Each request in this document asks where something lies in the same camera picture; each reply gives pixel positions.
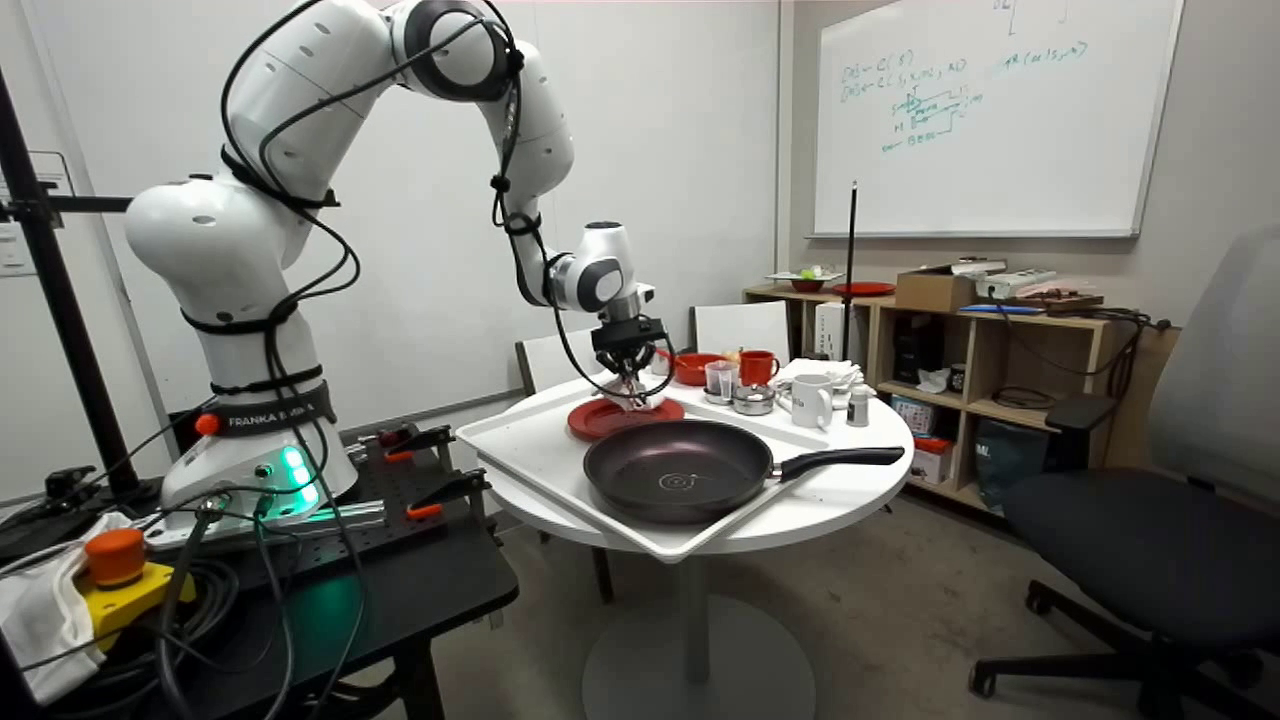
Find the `floor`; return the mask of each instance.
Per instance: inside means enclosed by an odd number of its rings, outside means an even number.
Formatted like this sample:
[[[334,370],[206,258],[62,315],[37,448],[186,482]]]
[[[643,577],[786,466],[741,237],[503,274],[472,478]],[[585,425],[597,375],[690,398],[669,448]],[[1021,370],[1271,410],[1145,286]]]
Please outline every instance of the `floor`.
[[[599,602],[592,555],[503,529],[521,598],[436,644],[450,720],[581,720],[581,674],[592,641],[676,582],[643,555],[613,555],[616,602]],[[813,545],[702,560],[713,591],[775,616],[818,668],[820,720],[1123,720],[1129,682],[1001,679],[993,699],[969,691],[977,654],[1097,646],[1064,620],[1026,610],[1026,580],[1067,588],[1004,531],[900,496],[858,529]],[[1280,707],[1280,668],[1258,699]]]

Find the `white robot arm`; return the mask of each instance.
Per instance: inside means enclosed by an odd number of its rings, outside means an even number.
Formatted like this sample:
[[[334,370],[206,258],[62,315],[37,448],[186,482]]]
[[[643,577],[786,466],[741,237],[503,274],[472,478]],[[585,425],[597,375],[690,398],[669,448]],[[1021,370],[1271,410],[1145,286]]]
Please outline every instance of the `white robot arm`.
[[[651,286],[634,280],[626,229],[587,222],[576,251],[539,238],[537,198],[574,169],[539,53],[472,0],[400,0],[383,12],[365,0],[310,0],[229,74],[229,172],[150,187],[125,215],[138,255],[173,285],[212,370],[206,435],[165,474],[165,506],[225,489],[281,489],[281,513],[310,513],[358,482],[358,466],[336,450],[310,319],[295,311],[323,286],[289,286],[283,266],[313,229],[330,232],[317,218],[330,178],[394,85],[484,110],[500,149],[496,222],[514,238],[521,296],[597,311],[599,365],[620,375],[616,386],[642,386],[636,370],[663,327],[643,315]]]

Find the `frying pan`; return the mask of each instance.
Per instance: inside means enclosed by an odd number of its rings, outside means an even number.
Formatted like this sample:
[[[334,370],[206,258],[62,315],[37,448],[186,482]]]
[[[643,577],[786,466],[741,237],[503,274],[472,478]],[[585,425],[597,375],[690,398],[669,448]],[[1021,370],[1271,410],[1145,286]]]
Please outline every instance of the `frying pan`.
[[[713,524],[765,493],[765,478],[798,478],[826,465],[898,465],[903,448],[831,448],[772,465],[759,435],[708,425],[643,425],[592,445],[585,456],[597,499],[628,520]]]

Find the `round white table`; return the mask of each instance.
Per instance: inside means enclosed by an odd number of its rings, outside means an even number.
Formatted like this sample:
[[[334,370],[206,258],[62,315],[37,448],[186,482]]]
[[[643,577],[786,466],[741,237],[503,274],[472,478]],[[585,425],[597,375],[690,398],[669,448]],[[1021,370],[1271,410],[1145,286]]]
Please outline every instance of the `round white table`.
[[[651,553],[690,548],[690,555],[759,553],[786,548],[813,537],[841,531],[882,513],[908,474],[911,430],[882,398],[871,398],[870,428],[847,428],[846,410],[831,417],[827,430],[798,428],[790,410],[741,417],[726,405],[708,405],[702,386],[669,386],[669,398],[683,405],[683,417],[726,418],[770,439],[775,460],[813,448],[860,448],[898,445],[898,465],[827,465],[792,478],[798,489],[775,493],[752,514],[726,524],[726,531],[690,540],[663,529],[616,529],[592,506],[581,445],[569,430],[569,410],[587,398],[587,382],[560,382],[518,409],[469,425],[457,435],[479,450],[489,482],[500,505],[552,537],[613,548]],[[813,662],[798,634],[770,610],[708,596],[708,580],[690,570],[682,560],[682,596],[626,607],[597,634],[585,673],[587,720],[803,720],[818,715]]]

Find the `yellow object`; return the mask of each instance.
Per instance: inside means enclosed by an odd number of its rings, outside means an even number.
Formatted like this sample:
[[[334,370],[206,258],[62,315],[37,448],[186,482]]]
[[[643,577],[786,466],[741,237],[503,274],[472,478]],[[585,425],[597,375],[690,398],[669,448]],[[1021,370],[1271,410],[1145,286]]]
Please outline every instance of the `yellow object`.
[[[88,616],[92,616],[92,634],[99,641],[95,646],[108,652],[116,644],[116,631],[141,620],[150,607],[165,598],[165,588],[173,580],[169,565],[143,565],[143,577],[119,588],[95,588],[88,577],[78,580]]]

